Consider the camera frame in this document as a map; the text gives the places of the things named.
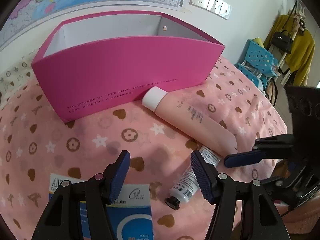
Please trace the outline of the pink sleeve right forearm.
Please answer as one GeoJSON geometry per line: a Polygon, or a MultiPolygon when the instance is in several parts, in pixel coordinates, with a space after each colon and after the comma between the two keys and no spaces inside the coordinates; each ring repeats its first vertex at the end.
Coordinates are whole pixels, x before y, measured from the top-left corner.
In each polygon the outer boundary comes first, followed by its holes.
{"type": "Polygon", "coordinates": [[[319,207],[318,196],[283,216],[282,220],[288,233],[294,235],[310,233],[319,219],[319,207]]]}

